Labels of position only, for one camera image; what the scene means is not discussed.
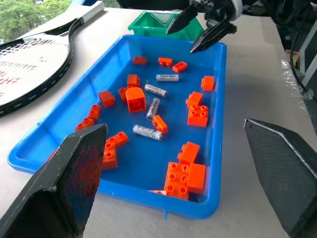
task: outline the white table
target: white table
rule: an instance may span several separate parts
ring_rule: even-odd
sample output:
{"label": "white table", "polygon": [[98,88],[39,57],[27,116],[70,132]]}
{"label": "white table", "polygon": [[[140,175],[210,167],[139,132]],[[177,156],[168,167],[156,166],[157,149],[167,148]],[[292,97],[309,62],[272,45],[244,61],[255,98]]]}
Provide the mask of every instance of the white table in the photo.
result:
{"label": "white table", "polygon": [[[7,163],[11,148],[108,49],[129,32],[140,10],[106,8],[74,37],[70,70],[53,89],[27,107],[0,118],[0,216],[31,175]],[[203,16],[198,17],[204,26]],[[221,199],[206,220],[188,220],[97,195],[85,238],[286,238],[260,186],[243,129],[245,118],[264,120],[299,133],[313,148],[316,137],[297,89],[287,87],[280,61],[284,50],[270,18],[242,16],[228,46]]]}

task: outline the aa battery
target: aa battery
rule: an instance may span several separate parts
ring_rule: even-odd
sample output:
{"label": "aa battery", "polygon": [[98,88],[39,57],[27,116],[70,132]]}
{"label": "aa battery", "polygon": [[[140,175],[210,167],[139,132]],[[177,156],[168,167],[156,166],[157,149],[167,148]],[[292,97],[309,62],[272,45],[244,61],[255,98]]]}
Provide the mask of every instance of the aa battery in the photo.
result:
{"label": "aa battery", "polygon": [[152,104],[150,105],[149,111],[147,113],[147,119],[153,120],[153,117],[157,114],[159,108],[160,100],[158,98],[154,98]]}
{"label": "aa battery", "polygon": [[158,130],[153,130],[141,125],[133,126],[133,133],[145,136],[154,140],[162,140],[163,133]]}
{"label": "aa battery", "polygon": [[178,74],[157,74],[157,82],[178,82]]}
{"label": "aa battery", "polygon": [[168,97],[168,92],[167,92],[166,90],[161,89],[161,88],[158,88],[158,87],[155,87],[155,86],[153,86],[153,85],[146,84],[146,85],[144,86],[144,89],[145,89],[145,91],[154,93],[154,94],[156,94],[156,95],[159,95],[159,96],[162,96],[162,97],[165,97],[165,98]]}

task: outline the white grip tape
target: white grip tape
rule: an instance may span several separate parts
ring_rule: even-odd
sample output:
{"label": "white grip tape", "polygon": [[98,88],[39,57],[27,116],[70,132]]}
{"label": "white grip tape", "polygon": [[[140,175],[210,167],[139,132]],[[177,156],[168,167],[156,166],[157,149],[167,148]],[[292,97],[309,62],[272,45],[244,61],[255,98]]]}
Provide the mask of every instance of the white grip tape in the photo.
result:
{"label": "white grip tape", "polygon": [[84,22],[89,21],[91,18],[96,16],[99,12],[103,11],[105,8],[103,1],[97,1],[94,5],[91,6],[91,9],[86,12],[81,17],[83,18]]}

